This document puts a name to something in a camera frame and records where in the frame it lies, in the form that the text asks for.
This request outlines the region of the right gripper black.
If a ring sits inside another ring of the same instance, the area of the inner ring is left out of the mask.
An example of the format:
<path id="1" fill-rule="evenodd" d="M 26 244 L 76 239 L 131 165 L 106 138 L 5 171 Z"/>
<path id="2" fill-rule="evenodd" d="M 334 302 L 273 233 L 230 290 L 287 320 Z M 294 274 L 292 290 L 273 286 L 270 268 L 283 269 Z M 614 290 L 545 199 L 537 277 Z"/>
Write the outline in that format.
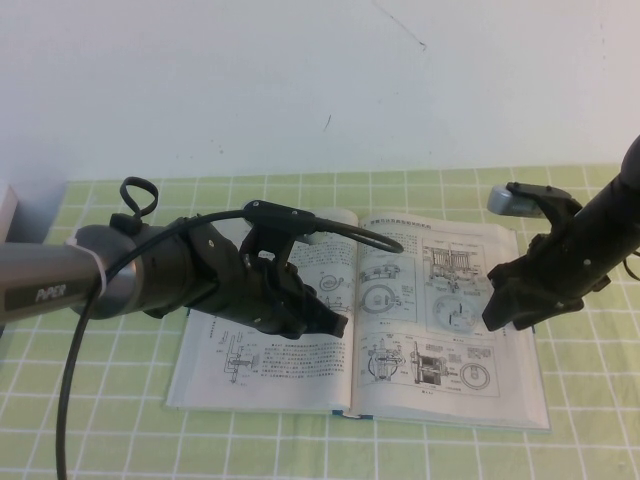
<path id="1" fill-rule="evenodd" d="M 483 312 L 489 331 L 525 330 L 584 307 L 584 297 L 609 285 L 610 228 L 577 219 L 538 234 L 525 255 L 488 274 L 493 293 Z"/>

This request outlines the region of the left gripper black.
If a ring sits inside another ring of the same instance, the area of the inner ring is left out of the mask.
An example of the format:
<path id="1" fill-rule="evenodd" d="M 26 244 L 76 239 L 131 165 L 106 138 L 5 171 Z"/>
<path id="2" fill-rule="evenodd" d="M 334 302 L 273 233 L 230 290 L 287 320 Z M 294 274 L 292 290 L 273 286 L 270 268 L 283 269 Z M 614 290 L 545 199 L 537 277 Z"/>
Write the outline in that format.
<path id="1" fill-rule="evenodd" d="M 239 280 L 219 292 L 214 315 L 279 336 L 323 334 L 342 338 L 349 298 L 304 283 L 295 267 L 241 256 Z"/>

